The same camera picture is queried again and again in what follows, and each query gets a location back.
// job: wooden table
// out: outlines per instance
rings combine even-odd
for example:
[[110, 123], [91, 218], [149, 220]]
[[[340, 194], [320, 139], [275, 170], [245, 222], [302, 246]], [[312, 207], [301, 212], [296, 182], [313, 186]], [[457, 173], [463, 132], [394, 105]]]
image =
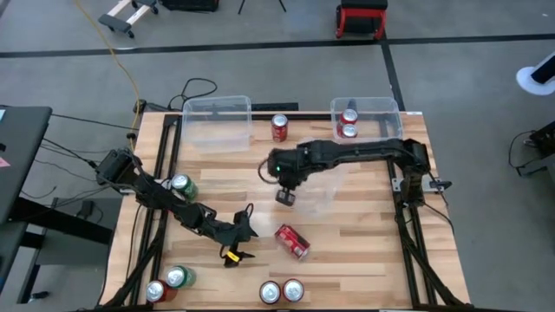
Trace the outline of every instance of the wooden table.
[[[163, 118], [163, 113], [144, 115], [135, 148], [145, 170], [150, 173], [154, 169]], [[428, 145], [433, 172], [437, 173], [423, 116], [403, 114], [402, 123], [405, 138]], [[273, 147], [291, 148], [305, 137], [332, 138], [330, 122], [290, 121], [288, 140], [276, 144], [271, 140], [269, 122], [253, 121], [248, 153], [198, 154], [190, 146], [181, 145], [177, 172], [186, 172], [197, 182], [200, 189], [198, 201], [217, 210], [218, 219], [228, 222], [232, 221], [235, 211], [254, 203], [251, 226], [260, 237], [240, 245], [241, 250], [256, 255], [256, 258], [244, 260], [238, 268], [225, 269], [219, 258], [218, 244], [192, 234], [170, 217], [161, 275], [171, 266], [183, 264], [197, 271], [198, 280], [191, 289], [181, 290], [173, 301], [156, 304], [156, 309], [411, 307], [385, 161], [350, 164], [343, 186], [327, 213], [317, 215], [306, 213], [303, 207], [291, 209], [278, 204], [274, 200], [275, 186], [266, 185], [258, 178], [258, 163]], [[173, 135], [170, 134], [168, 142], [172, 141]], [[164, 170], [167, 170], [170, 149], [171, 143], [167, 147]], [[426, 200], [447, 213], [439, 195], [427, 195]], [[109, 300], [126, 278], [137, 206], [133, 197], [123, 201], [101, 302]], [[449, 225], [426, 207], [420, 208], [420, 216], [430, 264], [453, 293], [468, 302]], [[136, 262], [144, 217], [143, 211], [135, 231], [132, 266]], [[277, 245], [273, 233], [282, 223], [293, 225], [311, 243], [306, 261], [297, 262]], [[421, 272], [416, 263], [415, 271], [421, 301], [425, 302]], [[148, 276], [149, 267], [143, 277], [140, 302], [144, 302]], [[298, 278], [305, 285], [306, 294], [300, 303], [288, 305], [282, 299], [277, 305], [266, 306], [260, 302], [258, 289], [263, 282], [274, 280], [282, 283], [291, 277]]]

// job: green soda can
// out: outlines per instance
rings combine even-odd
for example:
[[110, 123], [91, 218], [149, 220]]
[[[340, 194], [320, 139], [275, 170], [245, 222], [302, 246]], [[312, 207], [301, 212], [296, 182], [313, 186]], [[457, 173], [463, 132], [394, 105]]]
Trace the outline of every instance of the green soda can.
[[199, 194], [199, 188], [186, 174], [175, 175], [172, 179], [172, 188], [190, 201], [193, 201]]
[[173, 289], [193, 286], [196, 281], [195, 271], [181, 265], [176, 265], [167, 272], [166, 283]]

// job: gray floor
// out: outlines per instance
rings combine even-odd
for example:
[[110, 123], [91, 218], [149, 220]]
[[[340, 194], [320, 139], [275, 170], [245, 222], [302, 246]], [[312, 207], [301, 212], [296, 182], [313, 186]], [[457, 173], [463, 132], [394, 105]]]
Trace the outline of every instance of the gray floor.
[[[93, 18], [115, 4], [82, 0]], [[499, 36], [553, 33], [552, 0], [390, 0], [388, 36]], [[134, 26], [135, 40], [102, 28], [118, 48], [240, 42], [314, 41], [334, 38], [337, 0], [222, 1], [214, 14], [160, 8]], [[555, 210], [553, 183], [542, 172], [519, 178], [506, 164], [514, 134], [552, 121], [552, 97], [522, 91], [516, 71], [553, 51], [554, 41], [443, 43], [392, 46], [407, 110], [423, 111], [444, 179], [454, 182], [447, 197], [467, 286], [474, 304], [485, 308], [552, 310], [555, 306]], [[12, 0], [0, 17], [0, 52], [103, 49], [101, 40], [71, 0]], [[245, 94], [254, 102], [298, 102], [303, 110], [328, 109], [341, 96], [391, 96], [379, 46], [252, 49], [124, 55], [141, 97], [166, 104], [186, 79], [205, 77], [216, 95]], [[108, 56], [0, 59], [0, 102], [48, 105], [58, 114], [129, 125], [134, 94]], [[47, 137], [74, 149], [122, 146], [125, 130], [53, 118]], [[515, 157], [533, 157], [516, 146]], [[101, 154], [88, 154], [90, 158]], [[92, 178], [77, 160], [41, 151], [55, 162]], [[52, 166], [35, 164], [24, 190], [69, 197], [95, 188]], [[116, 197], [104, 192], [101, 197]], [[30, 250], [21, 249], [0, 296], [2, 311], [60, 311], [90, 308], [104, 274], [97, 265], [45, 268], [36, 290], [52, 297], [15, 305]]]

